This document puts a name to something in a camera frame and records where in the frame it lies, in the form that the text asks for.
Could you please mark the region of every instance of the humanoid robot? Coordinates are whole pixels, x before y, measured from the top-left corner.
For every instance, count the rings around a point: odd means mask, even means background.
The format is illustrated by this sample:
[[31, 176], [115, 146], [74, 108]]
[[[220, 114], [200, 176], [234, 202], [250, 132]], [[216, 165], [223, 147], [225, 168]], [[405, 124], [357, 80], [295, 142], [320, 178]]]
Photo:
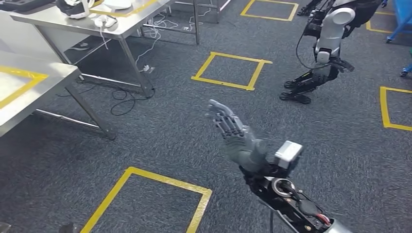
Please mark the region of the humanoid robot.
[[320, 2], [321, 0], [311, 2], [309, 22], [300, 38], [301, 40], [304, 35], [316, 37], [317, 42], [313, 46], [316, 63], [314, 67], [304, 65], [309, 69], [308, 72], [285, 82], [285, 88], [290, 91], [282, 93], [281, 100], [309, 104], [311, 99], [303, 93], [336, 79], [339, 72], [353, 71], [354, 67], [350, 63], [340, 59], [341, 40], [369, 21], [382, 0], [327, 0], [323, 4], [326, 9], [323, 10], [322, 6], [321, 9], [312, 11]]
[[227, 157], [239, 165], [250, 190], [295, 233], [352, 233], [287, 179], [295, 167], [302, 146], [286, 141], [275, 153], [268, 154], [265, 142], [257, 139], [225, 105], [209, 100], [209, 118], [221, 133]]

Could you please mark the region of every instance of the yellow tape square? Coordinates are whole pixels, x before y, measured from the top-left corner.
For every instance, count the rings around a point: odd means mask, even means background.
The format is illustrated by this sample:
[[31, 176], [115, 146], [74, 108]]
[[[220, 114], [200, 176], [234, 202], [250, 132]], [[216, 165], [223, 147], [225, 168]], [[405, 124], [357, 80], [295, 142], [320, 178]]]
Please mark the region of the yellow tape square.
[[26, 91], [30, 90], [32, 87], [36, 86], [39, 82], [43, 81], [48, 77], [47, 74], [41, 74], [36, 72], [31, 72], [28, 70], [17, 69], [14, 67], [0, 66], [0, 73], [6, 73], [9, 75], [19, 76], [27, 79], [31, 79], [28, 83], [20, 87], [17, 91], [13, 92], [6, 98], [0, 100], [0, 109], [4, 108], [6, 105], [10, 104], [12, 101], [17, 99], [19, 96], [23, 95]]
[[396, 88], [390, 88], [390, 87], [385, 87], [385, 86], [380, 87], [380, 110], [381, 110], [381, 113], [382, 113], [383, 127], [412, 131], [411, 126], [392, 124], [390, 122], [389, 112], [388, 112], [388, 102], [387, 102], [387, 98], [386, 98], [386, 91], [397, 91], [397, 92], [403, 92], [403, 93], [412, 93], [412, 91], [410, 91], [410, 90], [396, 89]]
[[[222, 81], [218, 81], [218, 80], [214, 80], [214, 79], [202, 78], [201, 75], [204, 73], [206, 68], [212, 62], [213, 58], [216, 57], [216, 56], [240, 59], [240, 60], [251, 61], [251, 62], [257, 62], [257, 67], [255, 69], [255, 72], [252, 75], [252, 78], [249, 81], [249, 84], [247, 86], [245, 86], [245, 85], [239, 85], [239, 84], [236, 84], [236, 83], [227, 83], [227, 82], [222, 82]], [[262, 59], [255, 59], [255, 58], [241, 57], [241, 56], [236, 56], [236, 55], [231, 55], [231, 54], [225, 54], [225, 53], [221, 53], [221, 52], [210, 52], [210, 55], [206, 59], [205, 63], [203, 63], [203, 65], [200, 67], [200, 69], [196, 73], [196, 75], [192, 76], [191, 79], [201, 81], [201, 82], [206, 82], [206, 83], [213, 83], [213, 84], [218, 84], [218, 85], [223, 85], [223, 86], [230, 86], [230, 87], [240, 88], [240, 89], [244, 89], [244, 90], [247, 90], [247, 91], [253, 91], [255, 89], [256, 80], [258, 79], [258, 76], [259, 76], [260, 72], [262, 71], [262, 68], [263, 68], [264, 64], [272, 64], [272, 62], [262, 60]]]
[[[375, 14], [378, 15], [386, 15], [386, 16], [394, 16], [394, 13], [390, 13], [390, 12], [375, 12]], [[379, 29], [373, 29], [371, 26], [371, 21], [366, 22], [365, 24], [366, 29], [372, 32], [378, 32], [378, 33], [393, 33], [392, 31], [387, 31], [387, 30], [379, 30]]]
[[[276, 17], [266, 17], [266, 16], [256, 16], [256, 15], [250, 15], [247, 13], [249, 8], [252, 6], [252, 4], [255, 1], [264, 1], [264, 2], [272, 2], [272, 3], [280, 3], [280, 4], [288, 4], [288, 5], [293, 5], [293, 9], [291, 14], [289, 15], [288, 18], [276, 18]], [[241, 12], [241, 16], [247, 16], [247, 17], [254, 17], [254, 18], [265, 18], [265, 19], [272, 19], [272, 20], [280, 20], [280, 21], [292, 21], [294, 15], [296, 14], [297, 8], [299, 7], [299, 4], [293, 3], [293, 2], [286, 2], [286, 1], [274, 1], [274, 0], [250, 0], [250, 2], [246, 5], [244, 10]]]
[[192, 220], [190, 221], [189, 227], [186, 230], [186, 233], [196, 232], [206, 210], [210, 196], [212, 195], [212, 190], [130, 166], [125, 170], [115, 186], [110, 190], [109, 194], [107, 194], [107, 196], [101, 202], [97, 210], [87, 221], [85, 227], [83, 227], [80, 233], [89, 233], [93, 229], [99, 218], [103, 215], [109, 204], [113, 201], [113, 199], [116, 197], [116, 195], [119, 193], [121, 188], [124, 186], [124, 184], [132, 174], [202, 194], [196, 211], [192, 217]]

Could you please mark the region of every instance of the white cable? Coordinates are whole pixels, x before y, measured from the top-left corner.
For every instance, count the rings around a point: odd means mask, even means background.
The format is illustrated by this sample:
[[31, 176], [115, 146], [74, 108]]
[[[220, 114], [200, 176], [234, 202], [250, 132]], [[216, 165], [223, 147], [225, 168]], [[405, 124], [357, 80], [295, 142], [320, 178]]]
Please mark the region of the white cable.
[[[206, 15], [207, 13], [209, 13], [211, 10], [212, 10], [212, 9], [209, 8], [206, 12], [204, 12], [202, 15], [199, 15], [198, 17], [203, 17], [203, 16], [205, 16], [205, 15]], [[177, 23], [175, 23], [175, 22], [172, 22], [172, 21], [170, 21], [170, 20], [165, 19], [165, 18], [166, 18], [166, 15], [163, 15], [163, 14], [160, 14], [160, 13], [159, 13], [159, 15], [161, 15], [162, 18], [159, 19], [158, 21], [155, 21], [155, 22], [153, 23], [154, 26], [167, 27], [167, 23], [166, 23], [166, 22], [169, 22], [169, 23], [173, 24], [173, 26], [171, 26], [171, 27], [169, 27], [169, 28], [179, 27], [179, 24], [177, 24]], [[192, 19], [193, 19], [193, 18], [194, 18], [194, 17], [192, 16], [192, 17], [190, 17], [190, 19], [189, 19], [190, 31], [193, 30], [193, 26], [194, 26], [194, 23], [192, 22]], [[153, 44], [152, 44], [152, 47], [150, 47], [148, 50], [146, 50], [146, 51], [145, 51], [144, 53], [142, 53], [141, 55], [137, 56], [137, 59], [136, 59], [136, 61], [135, 61], [135, 65], [136, 65], [136, 66], [137, 66], [138, 60], [139, 60], [143, 55], [147, 54], [147, 52], [151, 51], [151, 50], [155, 47], [156, 42], [162, 37], [162, 36], [160, 35], [160, 32], [159, 32], [159, 31], [164, 31], [164, 29], [157, 29], [157, 28], [154, 28], [154, 27], [153, 27], [153, 28], [149, 28], [148, 31], [143, 31], [143, 32], [145, 33], [145, 35], [148, 35], [148, 36], [150, 36], [150, 37], [153, 38], [153, 39], [155, 39], [155, 38], [157, 37], [157, 35], [159, 35], [159, 37], [156, 38], [156, 40], [154, 40], [154, 42], [153, 42]]]
[[[209, 13], [210, 11], [212, 11], [211, 8], [209, 8], [206, 12], [204, 12], [203, 15], [199, 15], [198, 17], [203, 17], [203, 16], [205, 16], [207, 13]], [[190, 19], [189, 19], [190, 31], [193, 30], [193, 26], [194, 26], [194, 23], [192, 22], [192, 19], [193, 19], [193, 18], [194, 18], [194, 16], [190, 17]]]
[[103, 37], [103, 27], [100, 27], [100, 36], [101, 36], [102, 39], [103, 39], [104, 46], [106, 46], [106, 49], [109, 50], [109, 48], [107, 47], [106, 40], [105, 40], [105, 38]]

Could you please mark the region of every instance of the white device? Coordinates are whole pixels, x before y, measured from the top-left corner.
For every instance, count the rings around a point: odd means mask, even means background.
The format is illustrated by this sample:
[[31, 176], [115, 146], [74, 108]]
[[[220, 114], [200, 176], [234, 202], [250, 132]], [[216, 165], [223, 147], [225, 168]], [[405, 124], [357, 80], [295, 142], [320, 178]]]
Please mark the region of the white device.
[[286, 141], [275, 153], [275, 164], [284, 169], [288, 169], [289, 165], [302, 152], [303, 146], [295, 142]]
[[117, 20], [115, 18], [109, 17], [109, 16], [99, 16], [96, 19], [94, 19], [94, 25], [98, 28], [102, 28], [103, 26], [106, 28], [110, 28], [113, 26]]
[[127, 9], [132, 6], [130, 0], [104, 0], [104, 4], [113, 10]]

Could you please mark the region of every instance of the stainless steel table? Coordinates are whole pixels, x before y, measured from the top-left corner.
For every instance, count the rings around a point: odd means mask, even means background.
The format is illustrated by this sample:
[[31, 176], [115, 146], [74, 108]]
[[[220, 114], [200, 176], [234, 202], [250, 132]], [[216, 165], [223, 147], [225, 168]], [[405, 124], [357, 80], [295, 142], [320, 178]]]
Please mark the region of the stainless steel table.
[[[127, 45], [125, 39], [128, 36], [132, 35], [133, 33], [137, 32], [137, 30], [141, 26], [143, 26], [148, 19], [153, 18], [154, 16], [159, 14], [161, 11], [167, 9], [176, 0], [141, 0], [145, 2], [145, 5], [146, 5], [143, 8], [142, 8], [141, 3], [139, 3], [139, 1], [132, 0], [133, 6], [131, 9], [115, 12], [116, 14], [126, 14], [128, 12], [130, 13], [131, 11], [132, 14], [128, 14], [127, 17], [116, 17], [118, 22], [110, 28], [104, 28], [102, 31], [102, 35], [103, 37], [107, 39], [115, 39], [115, 40], [120, 41], [123, 51], [125, 55], [127, 56], [130, 62], [130, 65], [133, 67], [136, 73], [136, 76], [137, 76], [137, 80], [139, 82], [139, 84], [132, 84], [132, 85], [141, 87], [144, 95], [146, 97], [149, 97], [152, 94], [153, 87], [151, 87], [148, 80], [139, 72], [139, 69], [135, 65], [135, 60], [132, 55], [132, 52], [130, 51], [129, 46]], [[95, 26], [93, 19], [91, 19], [90, 17], [86, 17], [83, 19], [70, 19], [66, 17], [65, 15], [63, 15], [60, 12], [60, 10], [56, 6], [53, 6], [53, 5], [47, 5], [45, 7], [38, 8], [35, 10], [36, 10], [35, 12], [27, 12], [25, 14], [11, 13], [10, 16], [12, 17], [12, 19], [16, 21], [33, 24], [38, 29], [38, 31], [42, 34], [42, 36], [45, 38], [48, 44], [53, 48], [56, 54], [60, 57], [63, 63], [76, 64], [76, 63], [71, 63], [71, 61], [65, 56], [64, 52], [58, 49], [55, 43], [51, 40], [51, 38], [45, 32], [44, 30], [45, 27], [55, 28], [58, 30], [69, 31], [69, 32], [74, 32], [74, 33], [83, 33], [83, 34], [88, 34], [88, 35], [101, 36], [100, 29]], [[194, 33], [196, 34], [196, 42], [198, 44], [199, 43], [199, 23], [198, 23], [197, 0], [193, 0], [193, 11], [194, 11], [195, 32], [188, 32], [188, 31], [177, 30], [177, 29], [170, 29], [170, 30], [180, 31], [184, 33]], [[90, 51], [86, 56], [90, 55], [96, 49]], [[124, 83], [124, 82], [119, 82], [119, 81], [114, 81], [114, 80], [109, 80], [109, 79], [104, 79], [104, 80], [113, 81], [117, 83], [123, 83], [123, 84], [130, 84], [130, 83]]]
[[[102, 121], [71, 83], [78, 78], [77, 67], [0, 51], [0, 136], [33, 112], [100, 129], [109, 139], [115, 134]], [[89, 124], [37, 109], [44, 101], [66, 89], [97, 123]]]

